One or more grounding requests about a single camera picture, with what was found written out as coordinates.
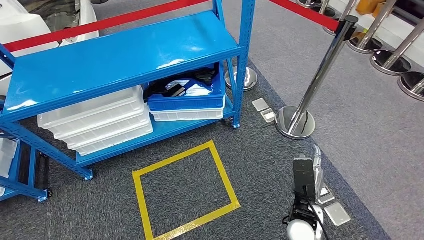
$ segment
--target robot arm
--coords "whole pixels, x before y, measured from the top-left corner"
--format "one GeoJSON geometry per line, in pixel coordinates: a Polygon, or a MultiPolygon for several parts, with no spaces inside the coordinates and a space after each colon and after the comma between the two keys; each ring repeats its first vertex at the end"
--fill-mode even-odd
{"type": "Polygon", "coordinates": [[[316,204],[324,184],[324,173],[321,168],[321,150],[315,146],[314,160],[301,155],[296,160],[302,161],[301,173],[297,174],[299,164],[293,163],[295,181],[295,199],[290,214],[287,217],[287,236],[289,240],[321,240],[323,228],[320,222],[324,222],[324,213],[316,204]],[[308,178],[308,173],[313,173],[313,180],[308,178]],[[308,193],[313,193],[313,199],[309,199],[308,193]]]}

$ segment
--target stanchion base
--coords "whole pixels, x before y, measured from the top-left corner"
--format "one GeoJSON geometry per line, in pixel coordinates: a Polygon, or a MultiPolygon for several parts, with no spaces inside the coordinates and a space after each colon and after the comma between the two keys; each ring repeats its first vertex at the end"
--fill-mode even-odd
{"type": "MultiPolygon", "coordinates": [[[[340,21],[340,18],[338,18],[338,17],[334,17],[333,19],[336,20],[336,21],[340,21]]],[[[325,26],[323,26],[322,29],[324,29],[324,32],[326,32],[326,33],[328,33],[328,34],[330,34],[332,36],[335,36],[336,35],[335,32],[333,32],[332,30],[326,28],[325,26]]]]}
{"type": "MultiPolygon", "coordinates": [[[[233,67],[232,71],[234,73],[234,79],[236,79],[237,67],[233,67]]],[[[244,77],[244,91],[247,92],[252,90],[253,87],[256,86],[256,83],[258,83],[258,74],[250,67],[246,67],[246,77],[244,77]]],[[[231,80],[228,71],[225,73],[225,84],[229,89],[231,89],[231,80]]]]}
{"type": "Polygon", "coordinates": [[[376,51],[371,57],[371,65],[378,71],[392,76],[399,76],[411,70],[411,64],[403,57],[400,57],[390,69],[383,67],[392,54],[393,51],[389,50],[376,51]]]}
{"type": "Polygon", "coordinates": [[[312,0],[310,1],[310,5],[306,5],[307,0],[296,0],[296,3],[304,8],[313,8],[313,7],[319,7],[323,4],[321,0],[312,0]]]}
{"type": "MultiPolygon", "coordinates": [[[[321,10],[320,6],[314,6],[311,8],[313,11],[319,13],[321,10]]],[[[332,7],[326,7],[325,11],[324,11],[324,16],[329,17],[329,18],[334,18],[336,16],[336,10],[334,10],[332,7]]]]}
{"type": "Polygon", "coordinates": [[[351,48],[353,51],[360,53],[360,54],[373,54],[374,52],[382,49],[383,43],[381,43],[379,40],[372,38],[368,44],[365,46],[364,49],[358,48],[360,39],[355,37],[347,41],[347,45],[349,48],[351,48]]]}
{"type": "Polygon", "coordinates": [[[424,92],[420,92],[418,94],[411,92],[411,89],[413,89],[423,79],[423,73],[411,71],[400,76],[399,80],[397,80],[397,84],[399,85],[400,89],[402,89],[402,91],[408,96],[424,102],[424,92]]]}
{"type": "Polygon", "coordinates": [[[315,119],[308,111],[303,114],[294,132],[289,133],[289,125],[297,109],[297,106],[285,106],[281,108],[275,116],[275,126],[281,134],[289,139],[307,139],[315,131],[315,119]]]}

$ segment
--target chrome stanchion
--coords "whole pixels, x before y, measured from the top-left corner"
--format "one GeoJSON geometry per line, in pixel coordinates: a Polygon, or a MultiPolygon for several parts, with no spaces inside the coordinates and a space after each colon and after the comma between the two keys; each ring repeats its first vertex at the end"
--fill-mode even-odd
{"type": "MultiPolygon", "coordinates": [[[[227,71],[225,73],[225,85],[231,89],[231,78],[230,74],[233,74],[234,79],[237,78],[237,67],[233,67],[232,71],[227,71]]],[[[246,76],[244,77],[244,91],[247,92],[249,90],[252,90],[254,86],[256,86],[256,83],[258,83],[258,74],[255,72],[255,70],[251,69],[250,67],[246,67],[246,76]]]]}
{"type": "Polygon", "coordinates": [[[336,16],[336,11],[333,8],[328,7],[329,2],[330,0],[323,0],[321,7],[315,6],[315,7],[312,7],[311,9],[321,15],[327,16],[329,18],[334,18],[336,16]]]}
{"type": "Polygon", "coordinates": [[[319,7],[323,2],[321,0],[296,0],[296,3],[304,8],[319,7]]]}
{"type": "Polygon", "coordinates": [[[384,21],[384,19],[386,19],[386,17],[390,15],[390,12],[395,6],[396,1],[397,0],[387,0],[383,9],[375,18],[374,22],[369,27],[365,36],[363,36],[362,38],[355,37],[351,39],[349,42],[347,42],[347,45],[351,49],[353,49],[355,52],[358,52],[361,54],[372,54],[375,51],[382,49],[383,44],[373,37],[376,34],[377,29],[379,29],[380,25],[384,21]]]}
{"type": "Polygon", "coordinates": [[[354,33],[355,24],[357,22],[358,18],[350,15],[346,16],[344,21],[339,22],[337,30],[335,31],[336,35],[334,40],[319,65],[318,71],[313,77],[300,105],[298,107],[285,106],[278,111],[275,117],[275,124],[278,131],[284,136],[295,140],[301,140],[308,138],[314,132],[315,120],[307,109],[326,78],[334,60],[345,45],[345,41],[350,39],[354,33]]]}
{"type": "Polygon", "coordinates": [[[424,102],[424,73],[407,72],[399,77],[397,84],[404,93],[424,102]]]}
{"type": "Polygon", "coordinates": [[[402,56],[410,46],[424,32],[424,19],[405,38],[396,51],[377,51],[371,57],[371,64],[374,68],[388,75],[401,75],[411,70],[411,64],[402,56]]]}
{"type": "MultiPolygon", "coordinates": [[[[341,14],[340,18],[335,18],[337,21],[342,22],[343,20],[345,20],[346,16],[349,15],[352,11],[352,9],[354,8],[354,6],[356,5],[357,0],[350,0],[349,3],[346,6],[346,9],[344,10],[344,12],[341,14]]],[[[332,30],[326,28],[325,26],[322,27],[324,29],[324,31],[330,35],[336,35],[332,30]]]]}

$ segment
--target blue metal frame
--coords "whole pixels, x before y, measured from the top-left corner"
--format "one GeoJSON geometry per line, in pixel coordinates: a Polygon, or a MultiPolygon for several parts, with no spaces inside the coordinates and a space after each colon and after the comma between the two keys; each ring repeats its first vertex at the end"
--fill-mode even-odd
{"type": "Polygon", "coordinates": [[[21,164],[21,146],[22,143],[18,140],[16,153],[12,161],[12,165],[9,171],[9,178],[0,176],[0,186],[6,188],[3,196],[0,196],[0,201],[9,199],[17,195],[24,195],[34,199],[37,199],[38,202],[43,202],[47,200],[48,193],[47,190],[41,190],[34,187],[35,184],[35,174],[36,174],[36,162],[37,162],[37,150],[31,148],[30,158],[29,158],[29,177],[28,185],[19,182],[19,168],[21,164]]]}
{"type": "MultiPolygon", "coordinates": [[[[213,3],[213,13],[215,13],[216,17],[220,19],[224,24],[224,14],[222,7],[222,0],[212,0],[213,3]]],[[[2,114],[0,114],[0,128],[9,134],[15,136],[16,138],[22,140],[23,142],[29,144],[34,151],[38,150],[42,153],[48,155],[52,159],[58,161],[68,169],[74,171],[75,173],[82,176],[85,180],[90,180],[93,178],[93,172],[86,168],[86,166],[91,165],[93,163],[111,158],[113,156],[117,156],[119,154],[126,153],[128,151],[170,138],[172,136],[188,132],[190,130],[205,126],[207,124],[211,124],[216,120],[200,120],[200,121],[190,121],[186,124],[178,125],[177,127],[170,128],[166,132],[162,132],[161,134],[152,135],[151,137],[146,138],[137,138],[135,140],[129,141],[127,143],[123,143],[117,146],[110,147],[103,151],[95,152],[89,154],[87,156],[79,156],[77,154],[77,159],[73,160],[68,157],[63,152],[59,151],[55,147],[53,147],[48,142],[44,141],[31,131],[27,130],[23,126],[19,124],[18,121],[22,119],[26,119],[41,113],[49,112],[55,109],[63,108],[72,104],[80,103],[89,99],[93,99],[96,97],[100,97],[106,94],[110,94],[119,90],[127,89],[136,85],[148,83],[157,79],[161,79],[164,77],[168,77],[175,73],[181,73],[188,70],[192,70],[195,68],[203,67],[208,64],[213,64],[216,62],[220,62],[222,60],[227,60],[227,64],[229,66],[231,84],[232,84],[232,93],[233,93],[233,104],[227,100],[227,104],[224,110],[224,118],[233,118],[233,127],[240,127],[240,117],[242,112],[242,99],[243,99],[243,91],[244,91],[244,81],[246,75],[246,67],[248,62],[248,53],[249,53],[249,44],[251,39],[252,32],[252,24],[253,24],[253,15],[255,10],[255,0],[243,0],[242,1],[242,11],[241,11],[241,24],[240,24],[240,39],[237,47],[226,51],[215,52],[213,54],[209,54],[203,56],[201,58],[197,58],[195,60],[187,60],[178,64],[174,64],[165,68],[157,68],[153,72],[147,72],[139,77],[132,77],[128,79],[117,80],[113,83],[103,85],[101,87],[97,87],[96,89],[87,89],[81,92],[75,92],[72,95],[67,95],[61,97],[60,99],[56,99],[51,102],[39,103],[35,105],[31,105],[28,107],[23,107],[18,110],[14,110],[12,112],[8,112],[7,109],[4,110],[2,114]],[[237,57],[237,69],[238,74],[236,80],[234,80],[234,75],[232,74],[232,63],[231,57],[237,57]]],[[[0,53],[1,59],[8,64],[11,68],[15,65],[15,58],[12,56],[10,52],[8,52],[1,44],[0,44],[0,53]]],[[[33,183],[34,175],[30,175],[31,184],[33,183]]],[[[0,183],[4,183],[4,179],[0,178],[0,183]]],[[[9,188],[19,188],[20,190],[28,190],[25,186],[20,185],[19,183],[7,183],[7,187],[9,188]]],[[[32,196],[40,196],[42,193],[41,190],[37,190],[32,192],[32,196]]]]}

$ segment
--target blue plastic crate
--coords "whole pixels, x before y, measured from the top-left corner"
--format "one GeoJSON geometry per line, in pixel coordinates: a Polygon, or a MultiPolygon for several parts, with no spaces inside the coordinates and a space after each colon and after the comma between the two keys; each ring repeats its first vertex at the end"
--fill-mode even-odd
{"type": "Polygon", "coordinates": [[[219,63],[218,74],[212,80],[211,86],[193,79],[180,79],[173,84],[179,83],[183,87],[192,85],[185,90],[185,95],[164,97],[162,94],[154,94],[148,98],[148,106],[151,111],[185,110],[185,109],[218,109],[224,106],[226,85],[224,79],[224,65],[219,63]]]}

